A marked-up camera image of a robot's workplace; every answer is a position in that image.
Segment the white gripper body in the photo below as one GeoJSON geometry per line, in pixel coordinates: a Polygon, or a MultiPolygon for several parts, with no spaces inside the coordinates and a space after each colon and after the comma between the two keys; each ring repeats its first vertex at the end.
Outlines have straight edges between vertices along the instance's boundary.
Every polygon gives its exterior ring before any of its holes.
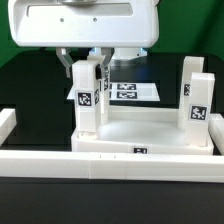
{"type": "Polygon", "coordinates": [[[150,47],[159,0],[8,0],[13,40],[31,47],[150,47]]]}

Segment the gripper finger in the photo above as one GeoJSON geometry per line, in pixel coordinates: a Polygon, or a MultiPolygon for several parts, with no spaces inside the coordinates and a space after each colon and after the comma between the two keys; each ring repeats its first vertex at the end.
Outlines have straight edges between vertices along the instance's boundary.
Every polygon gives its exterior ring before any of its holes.
{"type": "Polygon", "coordinates": [[[114,54],[114,49],[103,47],[103,48],[97,48],[95,52],[98,56],[103,57],[102,61],[99,62],[95,68],[95,76],[96,76],[96,79],[99,80],[104,78],[106,73],[108,72],[108,65],[114,54]]]}
{"type": "Polygon", "coordinates": [[[65,67],[66,76],[68,78],[71,77],[71,66],[73,64],[73,60],[70,56],[71,49],[70,48],[57,48],[56,55],[65,67]]]}

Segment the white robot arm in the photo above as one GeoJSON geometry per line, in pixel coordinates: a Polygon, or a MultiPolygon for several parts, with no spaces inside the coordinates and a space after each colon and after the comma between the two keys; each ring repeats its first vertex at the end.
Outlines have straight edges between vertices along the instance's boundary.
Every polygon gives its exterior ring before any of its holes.
{"type": "Polygon", "coordinates": [[[99,48],[109,60],[132,60],[159,37],[160,0],[8,0],[13,40],[54,47],[71,74],[73,48],[99,48]]]}

